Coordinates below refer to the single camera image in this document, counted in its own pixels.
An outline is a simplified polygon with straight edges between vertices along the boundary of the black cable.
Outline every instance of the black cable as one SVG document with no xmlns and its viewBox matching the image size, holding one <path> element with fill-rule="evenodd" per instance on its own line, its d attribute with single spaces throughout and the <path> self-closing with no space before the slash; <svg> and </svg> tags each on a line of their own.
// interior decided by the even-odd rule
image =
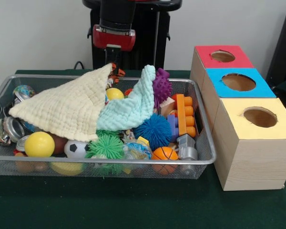
<svg viewBox="0 0 286 229">
<path fill-rule="evenodd" d="M 85 67 L 84 67 L 84 65 L 82 64 L 81 61 L 77 61 L 73 69 L 76 69 L 76 67 L 78 66 L 78 64 L 81 65 L 82 69 L 85 69 Z"/>
</svg>

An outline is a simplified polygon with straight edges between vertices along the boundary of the blue spiky ball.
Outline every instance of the blue spiky ball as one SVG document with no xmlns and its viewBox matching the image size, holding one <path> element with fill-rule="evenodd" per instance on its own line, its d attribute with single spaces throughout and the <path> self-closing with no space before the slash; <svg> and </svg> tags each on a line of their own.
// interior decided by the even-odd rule
<svg viewBox="0 0 286 229">
<path fill-rule="evenodd" d="M 135 138 L 143 137 L 149 141 L 152 151 L 162 146 L 168 146 L 172 137 L 170 125 L 166 118 L 153 114 L 137 128 L 133 129 Z"/>
</svg>

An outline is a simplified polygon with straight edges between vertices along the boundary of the mini basketball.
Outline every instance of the mini basketball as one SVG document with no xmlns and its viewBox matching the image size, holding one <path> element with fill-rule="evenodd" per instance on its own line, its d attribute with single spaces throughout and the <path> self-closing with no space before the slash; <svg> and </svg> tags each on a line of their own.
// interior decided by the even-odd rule
<svg viewBox="0 0 286 229">
<path fill-rule="evenodd" d="M 172 148 L 164 146 L 153 152 L 152 160 L 178 160 L 178 155 Z M 176 168 L 177 165 L 153 165 L 154 171 L 161 175 L 171 174 Z"/>
</svg>

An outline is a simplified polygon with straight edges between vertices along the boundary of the stacked wooden boxes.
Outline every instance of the stacked wooden boxes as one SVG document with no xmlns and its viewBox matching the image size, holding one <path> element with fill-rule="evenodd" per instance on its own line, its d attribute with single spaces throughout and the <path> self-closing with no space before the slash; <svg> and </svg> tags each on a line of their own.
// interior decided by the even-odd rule
<svg viewBox="0 0 286 229">
<path fill-rule="evenodd" d="M 197 46 L 201 90 L 223 190 L 280 189 L 286 181 L 286 109 L 239 46 Z"/>
</svg>

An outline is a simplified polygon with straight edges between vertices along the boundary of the wire mesh basket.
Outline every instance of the wire mesh basket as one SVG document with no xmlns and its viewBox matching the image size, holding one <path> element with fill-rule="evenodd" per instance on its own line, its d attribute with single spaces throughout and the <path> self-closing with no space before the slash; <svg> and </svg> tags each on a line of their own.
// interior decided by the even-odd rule
<svg viewBox="0 0 286 229">
<path fill-rule="evenodd" d="M 11 103 L 15 87 L 30 85 L 39 93 L 57 87 L 77 76 L 13 75 L 0 86 L 0 118 L 4 107 Z M 132 88 L 139 78 L 122 78 L 116 86 L 121 91 Z M 209 129 L 203 101 L 197 84 L 191 80 L 170 79 L 172 94 L 181 93 L 193 99 L 195 124 L 194 138 L 198 152 L 196 161 L 128 160 L 128 159 L 75 159 L 66 157 L 15 157 L 15 144 L 0 146 L 0 175 L 8 176 L 79 176 L 79 177 L 141 177 L 198 179 L 207 165 L 216 159 L 215 147 Z"/>
</svg>

